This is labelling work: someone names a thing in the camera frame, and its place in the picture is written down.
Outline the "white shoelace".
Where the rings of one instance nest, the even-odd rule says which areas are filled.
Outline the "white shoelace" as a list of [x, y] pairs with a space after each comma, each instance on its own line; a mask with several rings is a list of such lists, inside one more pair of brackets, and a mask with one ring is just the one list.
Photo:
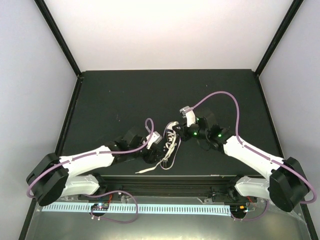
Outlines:
[[[175, 149], [174, 149], [175, 154], [174, 154], [174, 157], [173, 157], [172, 162], [171, 162], [171, 163], [173, 163], [173, 165], [175, 163], [175, 158], [176, 158], [178, 149], [179, 149], [179, 147], [181, 145], [181, 138], [179, 136], [178, 136], [178, 140], [176, 141], [176, 143], [177, 143], [177, 145], [175, 146]], [[146, 173], [146, 172], [149, 172], [149, 171], [153, 171], [154, 169], [157, 168], [157, 166], [160, 166], [160, 163], [164, 159], [165, 155], [162, 157], [162, 159], [160, 161], [157, 162], [157, 164], [155, 166], [150, 167], [150, 168], [146, 168], [146, 169], [143, 169], [143, 170], [140, 170], [140, 171], [137, 171], [137, 172], [135, 172], [135, 174], [142, 174], [142, 173]]]

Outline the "black white sneaker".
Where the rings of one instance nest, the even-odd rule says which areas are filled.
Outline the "black white sneaker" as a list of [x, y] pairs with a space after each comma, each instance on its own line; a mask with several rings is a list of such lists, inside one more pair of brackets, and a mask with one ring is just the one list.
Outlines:
[[179, 139], [178, 134], [175, 132], [175, 130], [173, 130], [173, 127], [178, 124], [179, 124], [178, 121], [171, 121], [164, 128], [163, 139], [166, 140], [166, 143], [164, 144], [164, 148], [167, 149], [167, 152], [164, 156], [164, 159], [160, 163], [160, 167], [163, 170], [169, 170], [174, 164], [172, 162], [171, 166], [167, 167], [167, 163], [169, 162], [169, 158], [171, 157], [171, 154], [174, 152], [175, 147], [177, 145], [176, 141]]

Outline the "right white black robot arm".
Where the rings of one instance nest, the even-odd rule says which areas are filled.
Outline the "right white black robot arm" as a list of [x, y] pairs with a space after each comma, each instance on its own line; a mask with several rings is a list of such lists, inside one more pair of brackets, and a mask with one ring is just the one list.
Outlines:
[[180, 109], [183, 123], [174, 127], [182, 141], [191, 138], [204, 140], [208, 147], [249, 166], [261, 177], [239, 176], [228, 187], [228, 198], [234, 202], [243, 197], [256, 197], [272, 201], [284, 212], [291, 212], [311, 191], [299, 161], [293, 157], [283, 159], [269, 154], [222, 128], [210, 110], [196, 115], [185, 106]]

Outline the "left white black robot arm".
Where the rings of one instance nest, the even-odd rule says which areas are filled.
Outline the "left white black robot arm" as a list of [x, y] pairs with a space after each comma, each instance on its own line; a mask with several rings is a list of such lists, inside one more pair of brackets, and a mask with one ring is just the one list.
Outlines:
[[108, 188], [96, 170], [137, 158], [154, 163], [163, 156], [159, 148], [162, 138], [157, 131], [145, 134], [133, 127], [124, 136], [87, 152], [69, 156], [49, 153], [27, 176], [27, 196], [42, 207], [72, 195], [92, 195], [101, 200]]

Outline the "black table mat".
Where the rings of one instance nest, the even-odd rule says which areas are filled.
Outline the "black table mat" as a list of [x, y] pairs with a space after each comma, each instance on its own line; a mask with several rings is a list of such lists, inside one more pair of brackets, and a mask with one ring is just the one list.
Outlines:
[[151, 118], [159, 133], [181, 121], [180, 109], [210, 109], [219, 125], [248, 143], [282, 156], [261, 84], [250, 69], [86, 71], [61, 156], [115, 140]]

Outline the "left controller board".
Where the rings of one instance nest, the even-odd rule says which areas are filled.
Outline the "left controller board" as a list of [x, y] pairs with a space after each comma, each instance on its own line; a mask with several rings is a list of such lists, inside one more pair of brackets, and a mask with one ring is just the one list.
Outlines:
[[94, 203], [91, 207], [91, 210], [94, 211], [107, 211], [109, 209], [109, 204], [108, 203]]

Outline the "controller board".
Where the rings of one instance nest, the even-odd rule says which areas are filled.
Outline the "controller board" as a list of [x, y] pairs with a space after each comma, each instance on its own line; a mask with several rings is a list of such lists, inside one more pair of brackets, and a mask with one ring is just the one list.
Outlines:
[[230, 211], [236, 213], [248, 213], [251, 212], [252, 209], [246, 205], [233, 205], [230, 207]]
[[107, 211], [109, 209], [109, 204], [108, 203], [94, 203], [91, 207], [91, 210], [94, 211]]

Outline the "right controller board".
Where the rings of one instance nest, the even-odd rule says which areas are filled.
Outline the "right controller board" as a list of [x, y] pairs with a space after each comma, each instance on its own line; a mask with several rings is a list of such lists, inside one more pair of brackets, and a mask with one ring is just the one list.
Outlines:
[[233, 205], [230, 207], [230, 211], [236, 213], [248, 213], [251, 212], [252, 209], [246, 205]]

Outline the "black aluminium rail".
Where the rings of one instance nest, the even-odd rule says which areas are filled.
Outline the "black aluminium rail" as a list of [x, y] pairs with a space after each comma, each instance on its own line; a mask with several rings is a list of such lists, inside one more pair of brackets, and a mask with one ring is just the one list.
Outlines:
[[210, 197], [214, 193], [226, 195], [234, 175], [103, 175], [98, 176], [99, 188], [92, 195], [114, 191], [113, 199], [123, 192], [134, 197]]

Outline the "black right frame post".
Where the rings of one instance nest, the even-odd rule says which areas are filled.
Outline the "black right frame post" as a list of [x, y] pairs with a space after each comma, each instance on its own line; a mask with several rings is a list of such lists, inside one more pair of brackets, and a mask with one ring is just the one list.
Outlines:
[[271, 59], [273, 53], [275, 52], [277, 46], [279, 45], [280, 41], [282, 40], [283, 36], [285, 35], [288, 27], [290, 26], [291, 22], [293, 21], [294, 17], [296, 16], [297, 12], [299, 11], [301, 5], [303, 4], [304, 0], [293, 0], [290, 4], [286, 14], [284, 15], [279, 27], [277, 28], [270, 44], [268, 45], [265, 53], [263, 54], [262, 59], [260, 60], [256, 70], [254, 71], [255, 76], [258, 78], [261, 76], [263, 70], [265, 69], [266, 65], [268, 64], [269, 60]]

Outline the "black frame post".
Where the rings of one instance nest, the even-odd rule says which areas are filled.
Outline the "black frame post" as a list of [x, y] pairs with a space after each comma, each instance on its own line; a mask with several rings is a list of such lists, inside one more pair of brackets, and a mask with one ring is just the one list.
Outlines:
[[71, 66], [73, 72], [77, 77], [82, 75], [82, 72], [68, 47], [65, 38], [63, 37], [53, 15], [51, 14], [46, 2], [44, 0], [34, 0], [37, 8], [39, 9], [41, 15], [43, 16], [45, 22], [47, 23], [50, 31], [52, 32], [55, 40], [57, 41], [60, 49], [62, 50], [64, 56], [66, 57], [69, 65]]
[[291, 22], [293, 21], [294, 17], [296, 16], [297, 12], [299, 11], [301, 5], [303, 4], [304, 0], [293, 0], [290, 4], [286, 14], [284, 15], [279, 27], [277, 28], [270, 44], [268, 45], [265, 53], [263, 54], [262, 59], [260, 60], [256, 70], [254, 71], [255, 76], [258, 78], [261, 76], [263, 70], [265, 69], [266, 65], [268, 64], [269, 60], [271, 59], [273, 53], [275, 52], [277, 46], [279, 45], [280, 41], [282, 40], [283, 36], [285, 35], [288, 27], [290, 26]]

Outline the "black left frame post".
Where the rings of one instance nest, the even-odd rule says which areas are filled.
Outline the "black left frame post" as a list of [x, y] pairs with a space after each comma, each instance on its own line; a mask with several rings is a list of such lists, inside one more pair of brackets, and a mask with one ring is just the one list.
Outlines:
[[52, 32], [55, 40], [57, 41], [60, 49], [62, 50], [64, 56], [66, 57], [69, 65], [71, 66], [73, 72], [77, 77], [82, 75], [82, 72], [68, 47], [65, 38], [63, 37], [53, 15], [51, 14], [46, 2], [44, 0], [34, 0], [37, 8], [39, 9], [41, 15], [43, 16], [45, 22], [47, 23], [50, 31]]

